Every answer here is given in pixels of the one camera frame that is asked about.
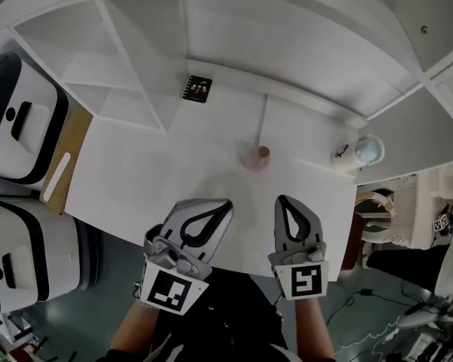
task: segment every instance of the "white table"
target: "white table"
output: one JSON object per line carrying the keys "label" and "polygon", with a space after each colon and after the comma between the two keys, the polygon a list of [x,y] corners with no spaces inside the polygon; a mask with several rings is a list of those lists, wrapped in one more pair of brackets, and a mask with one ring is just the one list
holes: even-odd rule
{"label": "white table", "polygon": [[213,86],[206,104],[184,103],[168,134],[94,117],[66,212],[142,245],[145,232],[177,201],[227,197],[234,217],[211,265],[272,276],[274,204],[290,195],[319,215],[329,280],[336,280],[353,215],[353,178],[276,151],[264,172],[246,170],[239,153],[257,139],[264,107],[265,96]]}

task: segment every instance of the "person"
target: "person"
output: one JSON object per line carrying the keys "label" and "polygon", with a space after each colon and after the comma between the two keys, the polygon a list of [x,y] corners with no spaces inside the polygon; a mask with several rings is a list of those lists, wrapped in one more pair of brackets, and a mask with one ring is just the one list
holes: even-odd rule
{"label": "person", "polygon": [[317,299],[295,302],[297,357],[287,350],[276,307],[249,275],[214,268],[205,281],[184,316],[136,301],[99,361],[334,361]]}
{"label": "person", "polygon": [[453,242],[429,250],[374,251],[366,265],[417,284],[437,296],[453,296]]}

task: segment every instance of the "white cloth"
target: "white cloth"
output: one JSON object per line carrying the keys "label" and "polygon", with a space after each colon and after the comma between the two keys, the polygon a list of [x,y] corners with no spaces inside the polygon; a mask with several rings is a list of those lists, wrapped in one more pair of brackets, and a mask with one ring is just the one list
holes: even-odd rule
{"label": "white cloth", "polygon": [[437,296],[453,296],[453,243],[446,252],[438,279],[436,280],[435,294]]}

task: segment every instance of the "black handle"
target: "black handle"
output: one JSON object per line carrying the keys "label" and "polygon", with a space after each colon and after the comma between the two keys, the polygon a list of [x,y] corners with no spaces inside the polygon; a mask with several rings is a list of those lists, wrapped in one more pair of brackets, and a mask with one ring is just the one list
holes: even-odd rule
{"label": "black handle", "polygon": [[27,115],[29,114],[30,107],[32,104],[30,102],[24,102],[20,105],[18,109],[17,116],[15,117],[15,122],[12,126],[12,137],[15,138],[17,141],[22,134],[23,125],[25,124],[25,120],[27,119]]}

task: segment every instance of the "forearm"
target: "forearm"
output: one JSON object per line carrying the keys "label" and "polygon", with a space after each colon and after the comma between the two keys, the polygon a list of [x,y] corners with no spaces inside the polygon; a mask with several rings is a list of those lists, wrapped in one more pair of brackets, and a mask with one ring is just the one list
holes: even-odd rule
{"label": "forearm", "polygon": [[144,308],[139,302],[129,309],[111,342],[111,350],[147,354],[153,339],[159,310]]}
{"label": "forearm", "polygon": [[334,359],[334,347],[317,299],[295,302],[297,354],[303,362]]}

